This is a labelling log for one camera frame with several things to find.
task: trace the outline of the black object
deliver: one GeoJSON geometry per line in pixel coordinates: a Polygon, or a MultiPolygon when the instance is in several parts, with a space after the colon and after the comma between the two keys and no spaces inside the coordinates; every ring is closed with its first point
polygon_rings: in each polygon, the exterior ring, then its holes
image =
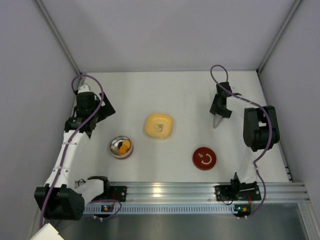
{"type": "MultiPolygon", "coordinates": [[[[273,106],[263,107],[271,120],[272,138],[268,148],[271,149],[274,144],[280,140],[280,133],[277,121],[276,109],[273,106]]],[[[260,108],[244,109],[243,117],[243,140],[245,145],[256,152],[259,149],[265,149],[269,138],[269,126],[267,118],[260,108]],[[259,122],[264,123],[264,126],[259,126],[259,122]]]]}
{"type": "MultiPolygon", "coordinates": [[[[230,205],[234,201],[260,201],[261,193],[257,182],[245,183],[240,182],[237,173],[234,174],[233,179],[230,180],[230,184],[217,185],[214,187],[216,192],[216,200],[218,202],[223,202],[230,205]]],[[[251,209],[249,210],[249,205],[244,205],[246,210],[240,211],[241,214],[249,215],[251,209]]]]}
{"type": "Polygon", "coordinates": [[[234,210],[237,211],[237,213],[234,213],[233,215],[243,218],[251,214],[252,207],[245,204],[235,204],[234,210]]]}
{"type": "MultiPolygon", "coordinates": [[[[120,202],[126,201],[126,186],[110,186],[109,180],[105,176],[92,176],[88,178],[88,180],[93,179],[103,181],[103,193],[95,197],[93,201],[104,199],[116,199],[120,202]]],[[[35,189],[34,198],[40,209],[43,207],[49,189],[49,184],[35,189]]],[[[44,217],[46,219],[79,220],[84,210],[85,200],[82,195],[63,184],[61,187],[53,188],[45,208],[44,217]]]]}
{"type": "MultiPolygon", "coordinates": [[[[49,189],[49,184],[35,189],[34,198],[40,209],[42,209],[49,189]]],[[[44,217],[46,219],[79,220],[84,210],[85,200],[81,194],[63,184],[61,187],[53,188],[45,208],[44,217]]]]}
{"type": "MultiPolygon", "coordinates": [[[[64,131],[76,130],[98,107],[100,100],[96,99],[95,93],[91,91],[76,94],[76,106],[74,107],[76,116],[69,117],[64,124],[64,131]]],[[[92,131],[96,128],[97,123],[115,114],[116,111],[109,102],[106,94],[104,94],[104,106],[101,106],[98,112],[90,121],[80,129],[80,133],[86,133],[91,137],[92,131]]]]}
{"type": "MultiPolygon", "coordinates": [[[[231,87],[229,82],[220,82],[225,89],[232,93],[231,87]]],[[[214,96],[213,103],[210,108],[210,113],[213,115],[218,114],[223,118],[230,118],[232,111],[227,109],[227,97],[230,94],[226,93],[218,84],[215,85],[216,87],[216,95],[214,96]]]]}
{"type": "MultiPolygon", "coordinates": [[[[90,179],[100,179],[103,181],[103,188],[104,188],[104,192],[95,197],[92,201],[98,201],[101,200],[103,201],[104,199],[115,199],[118,200],[120,202],[125,202],[126,201],[126,197],[127,197],[127,187],[126,186],[110,186],[110,183],[108,181],[108,178],[105,176],[92,176],[90,178],[88,178],[88,180],[90,179]]],[[[107,211],[102,211],[102,212],[112,212],[113,210],[113,206],[108,208],[107,211]]],[[[99,218],[107,218],[109,216],[109,214],[95,214],[95,216],[99,217],[99,218]]]]}

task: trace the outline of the metal frame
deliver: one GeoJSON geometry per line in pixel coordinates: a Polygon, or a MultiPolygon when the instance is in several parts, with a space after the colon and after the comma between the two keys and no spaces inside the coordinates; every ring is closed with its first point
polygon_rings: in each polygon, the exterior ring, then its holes
{"type": "Polygon", "coordinates": [[[73,70],[77,75],[81,74],[74,58],[72,57],[65,41],[63,40],[61,34],[59,33],[53,19],[51,18],[46,6],[42,2],[42,0],[32,0],[38,11],[40,12],[41,16],[43,17],[45,23],[47,24],[49,30],[51,31],[52,35],[54,36],[55,40],[59,44],[59,47],[63,51],[66,59],[69,61],[71,64],[73,70]]]}
{"type": "Polygon", "coordinates": [[[262,72],[264,67],[266,66],[271,54],[276,49],[280,39],[283,37],[286,29],[288,28],[288,26],[291,23],[293,17],[298,12],[298,9],[299,9],[299,7],[301,6],[301,4],[303,2],[304,2],[304,0],[295,0],[294,3],[292,4],[289,13],[285,17],[284,22],[281,24],[280,29],[278,30],[277,34],[275,35],[270,47],[268,48],[266,54],[264,55],[264,57],[262,59],[262,62],[260,63],[260,65],[259,65],[259,67],[257,69],[258,76],[260,75],[260,73],[262,72]]]}
{"type": "MultiPolygon", "coordinates": [[[[111,186],[127,187],[126,202],[119,214],[232,214],[235,204],[247,204],[247,201],[235,201],[226,207],[217,201],[215,186],[229,183],[210,182],[111,182],[111,186]]],[[[258,183],[261,194],[263,186],[258,183]]],[[[303,183],[267,183],[265,204],[309,203],[310,199],[303,183]]],[[[110,214],[102,212],[101,203],[90,203],[85,215],[110,214]]]]}

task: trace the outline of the round red lid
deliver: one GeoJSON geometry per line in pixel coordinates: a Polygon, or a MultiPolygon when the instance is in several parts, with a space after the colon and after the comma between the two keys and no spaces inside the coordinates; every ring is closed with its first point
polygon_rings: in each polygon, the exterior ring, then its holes
{"type": "Polygon", "coordinates": [[[200,147],[194,151],[192,156],[193,164],[200,170],[210,170],[217,162],[217,156],[214,151],[208,147],[200,147]]]}

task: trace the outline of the white table surface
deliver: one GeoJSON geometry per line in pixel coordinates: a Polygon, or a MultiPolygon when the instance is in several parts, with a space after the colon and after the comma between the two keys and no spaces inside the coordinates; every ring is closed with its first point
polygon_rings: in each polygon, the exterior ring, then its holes
{"type": "MultiPolygon", "coordinates": [[[[245,154],[243,119],[236,114],[213,129],[209,113],[216,84],[208,71],[108,72],[89,73],[97,78],[116,113],[97,124],[83,150],[76,169],[77,178],[107,176],[111,182],[229,182],[239,170],[245,154]],[[174,119],[171,135],[151,138],[144,132],[148,115],[169,114],[174,119]],[[115,159],[110,141],[127,136],[134,145],[132,155],[115,159]],[[208,171],[197,169],[192,161],[199,147],[211,148],[217,163],[208,171]]],[[[214,72],[220,82],[225,73],[214,72]]],[[[99,92],[93,80],[85,80],[99,92]]],[[[265,105],[260,82],[254,71],[230,71],[234,93],[265,105]]],[[[288,182],[278,145],[260,160],[260,174],[266,182],[288,182]]]]}

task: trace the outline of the gray wall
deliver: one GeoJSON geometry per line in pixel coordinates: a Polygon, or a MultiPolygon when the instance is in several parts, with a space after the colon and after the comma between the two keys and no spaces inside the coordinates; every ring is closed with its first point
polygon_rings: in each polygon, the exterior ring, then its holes
{"type": "Polygon", "coordinates": [[[44,0],[84,72],[255,70],[294,0],[44,0]]]}
{"type": "Polygon", "coordinates": [[[297,181],[320,220],[320,1],[306,0],[262,72],[297,181]]]}
{"type": "Polygon", "coordinates": [[[31,0],[0,2],[0,32],[0,239],[23,240],[59,153],[74,72],[31,0]]]}

